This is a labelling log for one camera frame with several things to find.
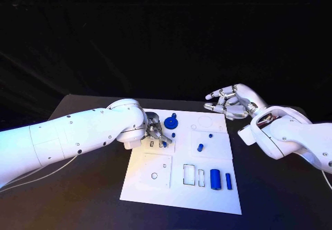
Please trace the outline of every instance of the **white cable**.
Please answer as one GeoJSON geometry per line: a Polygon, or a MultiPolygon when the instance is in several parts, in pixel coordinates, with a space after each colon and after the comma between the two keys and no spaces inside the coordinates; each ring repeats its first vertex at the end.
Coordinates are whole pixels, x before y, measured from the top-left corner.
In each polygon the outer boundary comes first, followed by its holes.
{"type": "Polygon", "coordinates": [[[29,174],[26,174],[24,176],[18,177],[17,179],[14,179],[13,181],[10,181],[4,186],[7,186],[8,184],[11,184],[13,182],[21,180],[23,178],[26,178],[27,176],[30,176],[34,172],[37,172],[39,170],[42,170],[46,166],[40,167],[39,169],[33,170],[29,174]]]}
{"type": "Polygon", "coordinates": [[[329,185],[329,187],[330,187],[330,189],[332,189],[332,186],[330,186],[329,180],[327,180],[327,178],[326,178],[324,172],[322,171],[322,173],[323,173],[323,178],[324,178],[324,180],[326,180],[326,183],[327,183],[327,185],[329,185]]]}
{"type": "Polygon", "coordinates": [[[47,177],[47,176],[50,176],[52,174],[55,174],[60,169],[63,169],[63,168],[69,165],[69,163],[75,160],[76,157],[78,157],[78,156],[75,156],[75,157],[70,159],[70,161],[69,161],[57,170],[55,170],[50,174],[47,174],[46,176],[37,178],[37,179],[33,180],[33,181],[29,181],[29,182],[26,182],[26,183],[17,184],[17,185],[14,185],[14,186],[11,186],[11,187],[8,187],[8,188],[0,190],[0,193],[4,192],[5,190],[14,188],[14,187],[18,187],[18,186],[21,186],[21,185],[24,185],[24,184],[29,184],[29,183],[31,183],[31,182],[34,182],[34,181],[42,180],[44,177],[47,177]]]}

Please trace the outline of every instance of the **black backdrop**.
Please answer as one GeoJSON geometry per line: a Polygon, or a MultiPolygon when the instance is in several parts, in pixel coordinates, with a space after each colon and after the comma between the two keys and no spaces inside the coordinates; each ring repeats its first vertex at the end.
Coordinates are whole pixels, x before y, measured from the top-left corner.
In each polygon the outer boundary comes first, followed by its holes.
{"type": "Polygon", "coordinates": [[[329,20],[286,2],[1,3],[0,128],[46,120],[69,93],[203,101],[235,83],[330,120],[329,20]]]}

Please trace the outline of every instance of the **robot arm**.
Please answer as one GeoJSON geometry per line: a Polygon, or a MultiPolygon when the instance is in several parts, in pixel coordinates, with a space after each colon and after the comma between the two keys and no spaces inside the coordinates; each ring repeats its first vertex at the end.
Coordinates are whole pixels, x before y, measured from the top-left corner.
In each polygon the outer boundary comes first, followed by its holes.
{"type": "Polygon", "coordinates": [[[294,109],[268,106],[244,84],[213,91],[205,99],[213,97],[219,97],[218,104],[206,103],[206,109],[223,113],[229,120],[252,117],[238,131],[247,145],[257,143],[274,159],[294,152],[317,169],[332,173],[330,123],[312,124],[294,109]]]}
{"type": "Polygon", "coordinates": [[[158,124],[157,114],[144,113],[135,100],[122,99],[107,109],[0,132],[0,188],[21,174],[104,147],[115,139],[125,149],[138,147],[144,137],[171,143],[161,129],[154,129],[158,124]]]}

